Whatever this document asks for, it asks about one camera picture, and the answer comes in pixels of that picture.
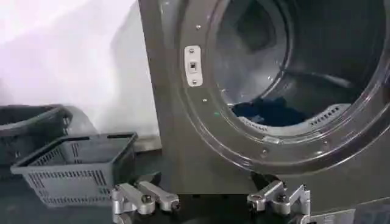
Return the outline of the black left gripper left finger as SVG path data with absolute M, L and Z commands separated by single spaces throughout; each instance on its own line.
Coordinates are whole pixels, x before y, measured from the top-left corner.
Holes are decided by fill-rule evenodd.
M 156 208 L 168 213 L 180 210 L 180 198 L 177 194 L 148 181 L 139 181 L 135 185 L 117 184 L 111 191 L 113 223 L 132 223 L 130 212 L 139 215 L 151 215 Z

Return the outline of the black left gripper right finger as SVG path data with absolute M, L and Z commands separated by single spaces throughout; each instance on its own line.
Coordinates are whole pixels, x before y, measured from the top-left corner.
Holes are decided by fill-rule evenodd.
M 282 181 L 273 181 L 258 192 L 246 197 L 249 211 L 253 214 L 270 212 L 272 215 L 287 218 L 293 223 L 311 222 L 311 192 L 305 184 L 289 189 Z

